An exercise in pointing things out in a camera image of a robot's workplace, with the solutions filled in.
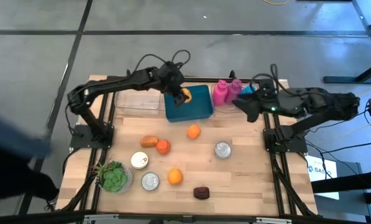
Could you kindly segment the white printed sign box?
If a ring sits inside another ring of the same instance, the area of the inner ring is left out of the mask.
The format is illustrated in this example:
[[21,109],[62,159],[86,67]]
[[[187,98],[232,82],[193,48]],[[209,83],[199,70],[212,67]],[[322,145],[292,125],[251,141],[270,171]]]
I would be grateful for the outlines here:
[[308,162],[308,174],[311,182],[337,178],[337,165],[334,161],[325,160],[326,170],[323,168],[321,158],[306,156]]

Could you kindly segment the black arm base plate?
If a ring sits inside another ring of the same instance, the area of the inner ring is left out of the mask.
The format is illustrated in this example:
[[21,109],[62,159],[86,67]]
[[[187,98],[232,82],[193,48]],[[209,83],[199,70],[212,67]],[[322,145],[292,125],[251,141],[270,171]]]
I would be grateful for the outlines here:
[[97,138],[93,136],[91,128],[87,125],[76,125],[75,133],[72,135],[70,147],[73,148],[110,148],[114,134],[114,126],[108,126],[107,135],[105,138]]
[[283,132],[283,126],[279,128],[270,128],[263,130],[263,140],[265,148],[268,152],[307,152],[305,139],[303,136],[296,135],[295,137],[288,137]]

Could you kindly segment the person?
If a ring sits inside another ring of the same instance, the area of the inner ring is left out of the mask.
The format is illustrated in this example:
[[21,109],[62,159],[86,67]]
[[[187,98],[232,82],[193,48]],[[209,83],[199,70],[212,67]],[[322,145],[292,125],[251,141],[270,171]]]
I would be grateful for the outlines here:
[[46,174],[29,167],[33,159],[44,159],[52,148],[43,139],[32,138],[0,118],[0,199],[22,194],[55,201],[59,189]]

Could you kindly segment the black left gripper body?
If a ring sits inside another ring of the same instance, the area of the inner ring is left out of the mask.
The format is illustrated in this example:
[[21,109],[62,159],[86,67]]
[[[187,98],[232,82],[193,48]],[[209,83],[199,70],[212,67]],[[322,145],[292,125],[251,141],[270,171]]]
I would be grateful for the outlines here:
[[155,71],[155,76],[160,82],[157,90],[162,93],[179,93],[184,76],[173,62],[165,62]]

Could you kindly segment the black aluminium table frame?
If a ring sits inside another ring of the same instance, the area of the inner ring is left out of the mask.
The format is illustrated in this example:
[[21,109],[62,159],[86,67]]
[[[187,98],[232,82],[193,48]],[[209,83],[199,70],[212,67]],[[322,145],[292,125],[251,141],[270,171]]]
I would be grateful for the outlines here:
[[[105,118],[114,125],[114,139],[107,150],[80,149],[66,162],[57,207],[68,205],[80,191],[94,164],[118,160],[130,165],[133,153],[140,150],[142,136],[155,134],[167,139],[171,152],[160,155],[148,149],[148,171],[160,177],[154,191],[146,191],[140,181],[142,170],[133,170],[133,183],[127,192],[105,192],[91,184],[85,194],[85,208],[97,214],[118,214],[121,219],[161,218],[170,221],[254,222],[257,217],[279,218],[290,213],[290,201],[282,183],[274,178],[271,157],[265,148],[262,131],[273,125],[271,116],[247,122],[243,114],[216,113],[199,122],[202,133],[198,139],[186,136],[188,123],[170,123],[164,111],[126,112],[116,108],[112,95],[100,96],[92,110],[105,105]],[[225,141],[231,155],[220,159],[215,145]],[[171,185],[168,172],[180,169],[183,182]],[[195,187],[208,187],[210,198],[194,198]]]

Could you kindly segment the gold-lid tin can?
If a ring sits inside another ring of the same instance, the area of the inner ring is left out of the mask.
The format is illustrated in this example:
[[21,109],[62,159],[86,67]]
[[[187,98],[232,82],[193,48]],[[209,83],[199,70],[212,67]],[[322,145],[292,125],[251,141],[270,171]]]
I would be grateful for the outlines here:
[[147,166],[149,157],[144,152],[135,152],[131,157],[131,165],[135,169],[143,169]]

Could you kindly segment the clear plastic container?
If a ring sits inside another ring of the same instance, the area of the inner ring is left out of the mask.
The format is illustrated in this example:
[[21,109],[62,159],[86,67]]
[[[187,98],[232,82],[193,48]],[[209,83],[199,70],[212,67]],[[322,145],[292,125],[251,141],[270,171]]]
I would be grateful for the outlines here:
[[124,90],[115,94],[115,106],[122,109],[158,110],[162,94],[157,90]]
[[[252,83],[252,84],[255,85],[255,87],[257,89],[259,88],[258,83]],[[244,83],[242,85],[242,89],[247,85],[251,85],[251,84]],[[239,108],[237,108],[236,106],[234,106],[233,104],[223,104],[221,106],[215,106],[214,103],[213,103],[213,90],[214,90],[215,86],[216,86],[216,84],[213,84],[212,87],[211,87],[211,99],[212,99],[212,106],[213,106],[214,111],[217,112],[217,113],[224,113],[224,114],[242,113],[242,111]]]

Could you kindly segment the silver-lid can blue fish label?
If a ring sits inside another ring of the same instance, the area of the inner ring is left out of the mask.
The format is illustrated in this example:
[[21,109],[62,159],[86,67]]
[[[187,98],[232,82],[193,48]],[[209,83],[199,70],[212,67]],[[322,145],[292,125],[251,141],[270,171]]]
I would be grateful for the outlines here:
[[147,172],[141,178],[141,186],[144,190],[155,190],[160,184],[158,175],[154,172]]

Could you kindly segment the teal plastic bin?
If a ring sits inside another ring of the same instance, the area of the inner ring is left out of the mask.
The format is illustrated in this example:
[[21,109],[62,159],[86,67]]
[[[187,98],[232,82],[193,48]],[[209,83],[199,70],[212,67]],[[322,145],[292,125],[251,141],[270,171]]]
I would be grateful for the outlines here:
[[206,119],[213,114],[209,86],[196,85],[186,87],[191,93],[191,101],[177,107],[174,98],[164,95],[165,114],[169,122],[180,122],[195,119]]

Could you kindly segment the silver-lid can teal label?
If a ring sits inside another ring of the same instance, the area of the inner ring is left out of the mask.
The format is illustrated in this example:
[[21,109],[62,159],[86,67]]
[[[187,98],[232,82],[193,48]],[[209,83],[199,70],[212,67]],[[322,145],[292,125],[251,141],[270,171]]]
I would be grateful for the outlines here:
[[227,159],[231,155],[231,145],[225,141],[220,141],[215,145],[214,153],[220,159]]

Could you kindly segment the dark magenta squeeze bottle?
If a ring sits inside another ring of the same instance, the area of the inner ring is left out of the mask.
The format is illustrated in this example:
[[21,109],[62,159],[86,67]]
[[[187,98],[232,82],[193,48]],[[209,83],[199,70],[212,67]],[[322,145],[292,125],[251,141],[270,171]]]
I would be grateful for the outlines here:
[[228,86],[228,92],[225,99],[227,104],[231,104],[233,100],[237,98],[237,96],[242,91],[242,82],[239,79],[233,79],[233,81]]

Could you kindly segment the round smooth toy orange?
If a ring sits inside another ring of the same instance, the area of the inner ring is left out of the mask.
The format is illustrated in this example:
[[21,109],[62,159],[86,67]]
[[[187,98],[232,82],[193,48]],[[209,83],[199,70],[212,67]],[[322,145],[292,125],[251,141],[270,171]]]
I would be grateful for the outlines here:
[[183,173],[180,169],[171,169],[168,172],[168,182],[171,185],[178,185],[183,182]]

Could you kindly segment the orange toy tangerine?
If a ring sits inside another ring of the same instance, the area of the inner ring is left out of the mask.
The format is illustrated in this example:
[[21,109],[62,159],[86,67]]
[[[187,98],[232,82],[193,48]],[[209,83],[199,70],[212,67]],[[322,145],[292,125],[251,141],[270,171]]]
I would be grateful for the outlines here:
[[192,124],[187,129],[186,134],[190,139],[196,139],[201,134],[201,128],[197,124]]

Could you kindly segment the brown toy potato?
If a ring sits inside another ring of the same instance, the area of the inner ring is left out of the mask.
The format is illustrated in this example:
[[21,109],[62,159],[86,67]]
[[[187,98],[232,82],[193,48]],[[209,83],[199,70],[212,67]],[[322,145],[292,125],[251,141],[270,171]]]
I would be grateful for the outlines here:
[[155,147],[158,142],[159,138],[156,136],[144,136],[140,140],[140,145],[142,147]]

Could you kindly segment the bright pink squeeze bottle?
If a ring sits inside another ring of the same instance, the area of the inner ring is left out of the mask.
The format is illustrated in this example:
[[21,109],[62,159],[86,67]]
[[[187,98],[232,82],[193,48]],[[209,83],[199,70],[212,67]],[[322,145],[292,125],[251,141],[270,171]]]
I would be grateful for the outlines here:
[[225,103],[228,93],[228,83],[225,80],[219,80],[213,90],[213,103],[215,106],[221,106]]

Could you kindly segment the black metal beams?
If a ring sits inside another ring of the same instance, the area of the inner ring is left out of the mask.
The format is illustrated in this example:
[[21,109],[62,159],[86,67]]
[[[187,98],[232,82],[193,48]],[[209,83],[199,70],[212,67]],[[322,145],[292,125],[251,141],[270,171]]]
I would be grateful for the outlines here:
[[371,189],[371,172],[325,179],[323,173],[313,171],[309,179],[316,195],[335,200],[339,200],[339,192]]

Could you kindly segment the dark maroon toy food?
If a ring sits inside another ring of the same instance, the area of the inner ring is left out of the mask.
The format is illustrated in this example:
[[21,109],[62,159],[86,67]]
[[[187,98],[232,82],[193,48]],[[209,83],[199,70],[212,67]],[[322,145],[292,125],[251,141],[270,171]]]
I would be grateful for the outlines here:
[[193,196],[199,200],[206,200],[210,198],[210,191],[208,187],[195,187],[193,189]]

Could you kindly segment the silver frame bracket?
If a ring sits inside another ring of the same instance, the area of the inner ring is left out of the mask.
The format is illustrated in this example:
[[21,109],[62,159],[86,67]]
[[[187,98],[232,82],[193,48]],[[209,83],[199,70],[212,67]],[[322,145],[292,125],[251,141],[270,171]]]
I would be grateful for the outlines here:
[[118,219],[118,214],[94,214],[85,215],[82,224],[95,224],[96,221]]
[[253,224],[292,224],[289,219],[257,217]]

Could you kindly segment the blue squeeze bottle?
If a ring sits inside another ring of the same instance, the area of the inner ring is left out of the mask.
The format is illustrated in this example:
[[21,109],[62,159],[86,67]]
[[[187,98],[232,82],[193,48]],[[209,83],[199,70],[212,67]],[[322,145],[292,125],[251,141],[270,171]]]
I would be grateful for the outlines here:
[[241,95],[245,95],[245,94],[251,94],[251,93],[254,93],[255,91],[257,90],[257,88],[255,87],[255,85],[251,84],[251,85],[247,85],[245,86],[242,90],[241,90]]

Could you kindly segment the green succulent in pot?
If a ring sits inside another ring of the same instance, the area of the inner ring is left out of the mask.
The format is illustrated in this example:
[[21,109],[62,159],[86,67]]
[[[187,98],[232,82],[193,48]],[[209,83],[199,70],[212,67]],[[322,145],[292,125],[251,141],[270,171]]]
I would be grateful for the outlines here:
[[93,166],[93,174],[96,175],[96,184],[99,188],[110,193],[126,192],[133,182],[132,171],[119,161],[98,163]]

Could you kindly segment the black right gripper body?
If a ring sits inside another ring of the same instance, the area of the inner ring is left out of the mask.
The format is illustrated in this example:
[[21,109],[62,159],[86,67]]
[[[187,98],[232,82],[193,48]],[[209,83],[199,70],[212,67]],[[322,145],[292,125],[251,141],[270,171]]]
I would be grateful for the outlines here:
[[277,97],[277,90],[274,81],[271,79],[261,79],[257,90],[257,99],[260,113],[284,113],[285,110],[280,106]]

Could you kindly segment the black desk stand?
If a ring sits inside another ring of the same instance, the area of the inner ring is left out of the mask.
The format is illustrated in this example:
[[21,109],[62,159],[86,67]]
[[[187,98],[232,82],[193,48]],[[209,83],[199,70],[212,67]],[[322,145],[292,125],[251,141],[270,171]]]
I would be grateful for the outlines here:
[[[364,26],[364,29],[371,40],[371,23],[367,22],[362,9],[358,5],[357,0],[351,1],[352,5],[358,16],[360,17],[360,21]],[[325,76],[323,77],[323,83],[326,84],[368,84],[371,85],[371,67],[366,69],[366,71],[362,72],[360,75],[355,77],[350,76]]]

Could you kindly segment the reddish-orange toy persimmon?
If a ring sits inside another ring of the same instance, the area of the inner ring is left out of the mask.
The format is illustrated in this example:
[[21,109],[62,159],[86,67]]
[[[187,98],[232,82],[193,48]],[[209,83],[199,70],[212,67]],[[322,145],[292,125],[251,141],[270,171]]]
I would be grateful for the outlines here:
[[168,154],[171,150],[171,144],[166,139],[161,139],[155,145],[155,148],[159,154],[165,155]]

